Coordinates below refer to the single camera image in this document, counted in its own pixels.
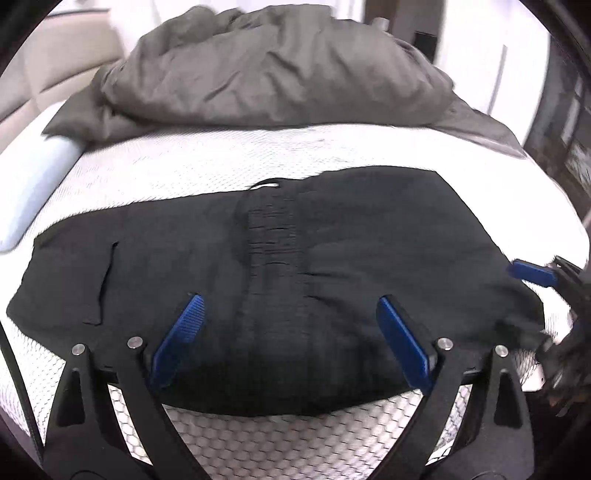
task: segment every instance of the wire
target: wire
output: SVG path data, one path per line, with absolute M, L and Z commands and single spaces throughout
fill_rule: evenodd
M 21 369 L 18 367 L 17 359 L 14 356 L 14 351 L 12 350 L 12 346 L 8 341 L 8 337 L 6 335 L 6 331 L 4 330 L 2 322 L 0 322 L 0 351 L 2 352 L 2 356 L 6 361 L 8 371 L 14 382 L 14 386 L 17 389 L 18 399 L 21 402 L 22 411 L 25 414 L 25 421 L 27 422 L 27 427 L 29 428 L 29 434 L 31 435 L 31 438 L 33 440 L 35 451 L 37 452 L 37 455 L 39 457 L 40 465 L 43 465 L 44 446 L 43 440 L 41 440 L 39 426 L 37 425 L 37 421 L 35 420 L 35 414 L 33 413 L 31 400 L 29 399 L 29 395 L 27 393 L 27 386 L 25 385 L 25 382 L 22 379 Z

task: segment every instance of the gray comforter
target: gray comforter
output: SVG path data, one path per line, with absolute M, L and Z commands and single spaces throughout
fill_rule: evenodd
M 44 133 L 95 144 L 164 125 L 293 127 L 324 123 L 429 126 L 522 155 L 510 130 L 475 112 L 413 46 L 284 5 L 244 14 L 194 7 L 102 67 Z

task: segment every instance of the black cloth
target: black cloth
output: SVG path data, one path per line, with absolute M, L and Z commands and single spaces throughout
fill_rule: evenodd
M 435 172 L 365 167 L 280 187 L 134 203 L 35 239 L 8 316 L 64 357 L 150 360 L 194 294 L 206 321 L 162 402 L 245 416 L 317 414 L 408 387 L 375 320 L 392 294 L 434 338 L 492 348 L 539 298 Z

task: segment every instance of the metal screw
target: metal screw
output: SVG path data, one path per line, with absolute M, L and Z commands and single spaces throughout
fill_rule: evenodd
M 81 343 L 77 343 L 72 347 L 72 355 L 82 355 L 84 353 L 84 350 L 86 350 L 86 347 Z
M 507 355 L 509 355 L 509 350 L 507 350 L 507 347 L 505 345 L 497 345 L 495 347 L 495 353 L 498 356 L 506 357 Z
M 127 346 L 129 348 L 139 348 L 144 344 L 144 339 L 142 337 L 132 337 L 127 340 Z
M 441 337 L 437 340 L 437 346 L 441 350 L 449 351 L 453 348 L 453 342 L 449 338 Z

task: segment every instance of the white mattress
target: white mattress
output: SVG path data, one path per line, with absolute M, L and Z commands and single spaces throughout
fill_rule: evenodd
M 21 243 L 0 255 L 0 320 L 45 435 L 63 361 L 25 337 L 6 306 L 31 258 L 34 237 L 88 210 L 140 200 L 246 189 L 270 177 L 303 178 L 326 170 L 392 165 L 437 171 L 466 202 L 509 259 L 545 264 L 560 255 L 583 266 L 589 240 L 566 195 L 530 158 L 512 158 L 429 129 L 323 125 L 278 131 L 168 131 L 86 153 L 37 216 Z M 568 331 L 568 305 L 534 287 L 547 326 Z M 469 388 L 460 389 L 438 447 L 457 431 Z M 149 461 L 123 399 L 113 404 L 133 455 Z M 167 408 L 214 478 L 365 478 L 398 438 L 420 394 L 409 392 L 318 419 L 241 419 Z M 0 358 L 0 406 L 26 430 L 14 385 Z

